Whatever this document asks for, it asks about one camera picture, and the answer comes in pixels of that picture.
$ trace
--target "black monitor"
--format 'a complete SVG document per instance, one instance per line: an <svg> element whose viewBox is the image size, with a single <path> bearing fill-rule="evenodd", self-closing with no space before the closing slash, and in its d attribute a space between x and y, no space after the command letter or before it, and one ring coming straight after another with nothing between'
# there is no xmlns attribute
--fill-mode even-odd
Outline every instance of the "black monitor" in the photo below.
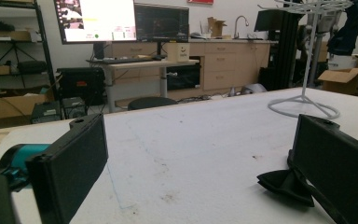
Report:
<svg viewBox="0 0 358 224"><path fill-rule="evenodd" d="M135 4L139 41L188 42L188 7Z"/></svg>
<svg viewBox="0 0 358 224"><path fill-rule="evenodd" d="M133 5L133 0L54 0L62 43L94 44L101 55L105 42L136 41Z"/></svg>
<svg viewBox="0 0 358 224"><path fill-rule="evenodd" d="M255 21L255 32L281 30L284 11L269 9L259 11Z"/></svg>

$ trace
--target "wall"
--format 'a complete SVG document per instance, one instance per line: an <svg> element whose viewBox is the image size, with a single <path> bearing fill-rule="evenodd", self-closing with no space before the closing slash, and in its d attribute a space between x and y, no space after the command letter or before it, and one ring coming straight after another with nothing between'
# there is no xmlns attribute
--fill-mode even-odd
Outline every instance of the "wall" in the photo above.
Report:
<svg viewBox="0 0 358 224"><path fill-rule="evenodd" d="M257 12L261 10L257 5L262 7L276 7L282 4L273 0L243 1L243 0L215 0L213 5L191 4L187 0L135 0L136 3L147 3L155 5L190 7L190 32L200 32L200 22L207 24L208 17L217 18L220 21L226 21L223 35L234 35L235 20L238 16L243 15L247 18L250 25L245 26L245 21L240 19L238 22L238 32L240 37L246 37L248 34L254 34L255 20ZM39 0L41 6L48 45L53 63L54 71L63 67L86 67L86 62L92 54L92 45L63 45L59 34L58 24L55 12L53 10L53 1ZM341 16L341 27L346 20L345 13ZM265 33L256 33L258 37L264 38Z"/></svg>

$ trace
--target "bag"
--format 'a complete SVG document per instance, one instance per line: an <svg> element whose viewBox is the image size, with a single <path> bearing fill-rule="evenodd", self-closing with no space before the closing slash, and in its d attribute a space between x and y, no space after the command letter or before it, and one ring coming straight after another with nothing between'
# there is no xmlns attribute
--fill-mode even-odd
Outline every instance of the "bag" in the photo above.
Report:
<svg viewBox="0 0 358 224"><path fill-rule="evenodd" d="M43 61L29 61L18 63L17 68L22 74L30 74L44 72L48 67L46 65L46 62Z"/></svg>

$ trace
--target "black box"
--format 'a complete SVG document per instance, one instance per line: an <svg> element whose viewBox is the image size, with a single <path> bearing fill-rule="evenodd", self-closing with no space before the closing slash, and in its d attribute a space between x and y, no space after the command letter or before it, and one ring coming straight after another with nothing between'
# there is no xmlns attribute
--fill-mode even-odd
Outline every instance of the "black box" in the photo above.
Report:
<svg viewBox="0 0 358 224"><path fill-rule="evenodd" d="M34 104L34 110L31 115L31 123L45 123L61 120L61 118L61 108L57 101Z"/></svg>
<svg viewBox="0 0 358 224"><path fill-rule="evenodd" d="M81 97L86 106L103 105L104 74L100 67L59 68L60 99Z"/></svg>

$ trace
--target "white rack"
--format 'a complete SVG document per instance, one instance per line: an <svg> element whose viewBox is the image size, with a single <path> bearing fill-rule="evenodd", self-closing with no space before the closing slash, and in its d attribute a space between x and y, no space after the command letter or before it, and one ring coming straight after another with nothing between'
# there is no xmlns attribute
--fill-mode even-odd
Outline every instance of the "white rack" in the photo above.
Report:
<svg viewBox="0 0 358 224"><path fill-rule="evenodd" d="M285 1L280 1L280 0L275 0L275 2L286 4L286 5L288 5L288 7L261 7L260 5L258 5L258 6L263 9L279 9L279 10L285 10L290 13L296 13L296 14L321 15L325 12L343 10L343 9L350 7L352 5L352 2L350 2L348 0L319 0L319 1L318 0L306 0L306 2L302 3L302 4L294 3L292 1L285 2ZM316 106L316 108L321 110L326 115L326 117L324 119L335 119L335 118L339 117L339 111L336 110L334 107L329 106L329 105L322 105L319 103L315 103L305 95L305 91L307 89L307 83L308 83L308 76L310 73L310 61L311 61L311 57L312 57L312 49L313 49L313 43L315 41L316 26L318 24L318 20L319 20L319 16L313 17L312 32L311 32L311 36L310 36L309 54L308 54L308 58L307 58L306 72L304 74L302 93L301 93L301 95L291 97L288 99L278 99L278 100L273 100L273 101L269 102L268 108L277 112L277 113L283 114L285 116L295 117L295 118L298 117L299 113L284 112L284 111L280 110L279 108L273 107L274 105L281 104L284 102L295 102L295 103L310 104L310 105Z"/></svg>

